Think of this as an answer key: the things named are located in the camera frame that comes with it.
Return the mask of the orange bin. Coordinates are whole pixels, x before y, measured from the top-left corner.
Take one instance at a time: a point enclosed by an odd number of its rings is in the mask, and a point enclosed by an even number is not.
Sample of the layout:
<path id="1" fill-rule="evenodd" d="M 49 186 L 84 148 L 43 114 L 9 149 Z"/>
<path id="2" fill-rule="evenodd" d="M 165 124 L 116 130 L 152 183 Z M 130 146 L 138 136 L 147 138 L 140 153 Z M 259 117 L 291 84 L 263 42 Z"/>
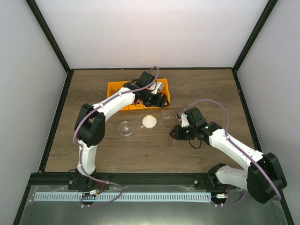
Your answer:
<path id="1" fill-rule="evenodd" d="M 107 98 L 118 92 L 128 81 L 109 82 L 107 84 Z"/>
<path id="2" fill-rule="evenodd" d="M 168 98 L 168 101 L 170 103 L 171 101 L 171 94 L 170 94 L 170 91 L 169 91 L 169 86 L 168 86 L 168 80 L 166 78 L 158 78 L 155 82 L 162 82 L 164 84 L 164 87 L 162 90 L 158 91 L 158 92 L 161 92 L 163 94 L 166 94 L 167 95 L 167 98 Z M 154 89 L 154 84 L 151 85 L 151 87 L 149 88 L 150 92 L 152 94 L 156 94 L 158 92 L 153 92 L 153 89 Z"/>
<path id="3" fill-rule="evenodd" d="M 141 101 L 141 100 L 137 100 L 136 102 L 134 102 L 128 106 L 129 110 L 141 110 L 141 109 L 147 110 L 148 108 L 149 108 L 149 106 L 144 105 L 143 101 Z"/>

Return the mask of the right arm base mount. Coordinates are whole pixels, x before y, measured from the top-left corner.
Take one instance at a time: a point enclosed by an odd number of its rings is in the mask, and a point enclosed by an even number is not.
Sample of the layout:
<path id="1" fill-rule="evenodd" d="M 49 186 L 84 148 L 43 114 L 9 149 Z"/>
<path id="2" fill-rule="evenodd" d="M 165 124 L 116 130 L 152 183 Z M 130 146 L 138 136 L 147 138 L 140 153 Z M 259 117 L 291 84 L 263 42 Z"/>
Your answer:
<path id="1" fill-rule="evenodd" d="M 210 191 L 225 191 L 228 188 L 236 189 L 234 186 L 222 184 L 218 181 L 214 173 L 196 173 L 193 175 L 194 187 L 197 190 Z"/>

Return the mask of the clear plastic jar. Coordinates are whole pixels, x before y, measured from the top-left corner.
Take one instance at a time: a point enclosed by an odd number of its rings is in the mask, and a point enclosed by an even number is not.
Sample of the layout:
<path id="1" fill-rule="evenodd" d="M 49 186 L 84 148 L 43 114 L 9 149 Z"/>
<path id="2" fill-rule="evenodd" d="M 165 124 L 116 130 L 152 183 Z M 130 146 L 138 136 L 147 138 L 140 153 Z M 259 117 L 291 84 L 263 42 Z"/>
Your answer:
<path id="1" fill-rule="evenodd" d="M 123 121 L 118 127 L 119 134 L 124 138 L 131 138 L 134 135 L 135 128 L 132 122 Z"/>

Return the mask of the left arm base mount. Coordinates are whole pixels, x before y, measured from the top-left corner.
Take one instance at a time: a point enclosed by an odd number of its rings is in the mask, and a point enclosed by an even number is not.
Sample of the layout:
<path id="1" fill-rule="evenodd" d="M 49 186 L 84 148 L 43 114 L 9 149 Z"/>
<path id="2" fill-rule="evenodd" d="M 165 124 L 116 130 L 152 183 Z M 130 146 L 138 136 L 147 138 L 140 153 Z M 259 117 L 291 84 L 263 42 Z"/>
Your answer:
<path id="1" fill-rule="evenodd" d="M 71 183 L 68 185 L 69 190 L 79 190 L 79 191 L 91 191 L 94 189 L 107 189 L 106 184 L 101 184 L 93 179 L 82 174 L 74 174 L 71 179 Z"/>

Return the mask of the brown plastic scoop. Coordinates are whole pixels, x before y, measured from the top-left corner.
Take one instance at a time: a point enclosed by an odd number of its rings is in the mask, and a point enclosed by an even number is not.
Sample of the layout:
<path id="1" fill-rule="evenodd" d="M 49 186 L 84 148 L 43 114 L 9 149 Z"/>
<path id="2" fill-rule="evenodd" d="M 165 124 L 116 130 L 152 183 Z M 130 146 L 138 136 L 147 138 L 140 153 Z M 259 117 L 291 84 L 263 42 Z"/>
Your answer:
<path id="1" fill-rule="evenodd" d="M 162 110 L 162 119 L 164 128 L 171 132 L 176 125 L 179 125 L 179 119 L 177 117 L 178 111 L 175 109 Z"/>

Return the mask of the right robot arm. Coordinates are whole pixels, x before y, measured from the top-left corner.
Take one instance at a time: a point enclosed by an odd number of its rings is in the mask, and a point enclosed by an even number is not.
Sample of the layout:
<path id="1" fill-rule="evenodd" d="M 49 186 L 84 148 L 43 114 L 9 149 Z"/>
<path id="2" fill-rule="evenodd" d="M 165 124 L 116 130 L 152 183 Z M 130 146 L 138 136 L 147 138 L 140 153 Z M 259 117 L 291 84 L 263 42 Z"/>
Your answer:
<path id="1" fill-rule="evenodd" d="M 271 198 L 281 198 L 280 192 L 287 187 L 287 181 L 276 155 L 263 154 L 238 141 L 227 130 L 215 122 L 208 123 L 196 107 L 178 114 L 176 125 L 169 133 L 170 137 L 180 141 L 199 140 L 220 150 L 241 169 L 218 164 L 211 169 L 209 185 L 218 189 L 224 184 L 248 191 L 259 203 L 266 203 Z"/>

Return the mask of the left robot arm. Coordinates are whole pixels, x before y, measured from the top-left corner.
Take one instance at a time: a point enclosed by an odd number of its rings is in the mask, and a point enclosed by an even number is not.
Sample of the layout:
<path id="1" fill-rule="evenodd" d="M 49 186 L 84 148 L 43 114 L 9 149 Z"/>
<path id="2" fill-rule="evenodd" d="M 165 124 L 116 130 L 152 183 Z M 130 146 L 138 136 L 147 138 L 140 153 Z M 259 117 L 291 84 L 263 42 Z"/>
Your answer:
<path id="1" fill-rule="evenodd" d="M 165 78 L 144 71 L 138 79 L 108 83 L 107 98 L 99 103 L 84 104 L 74 128 L 73 142 L 79 146 L 77 170 L 85 189 L 95 186 L 95 158 L 98 144 L 105 136 L 106 122 L 120 110 L 165 108 L 170 93 Z"/>

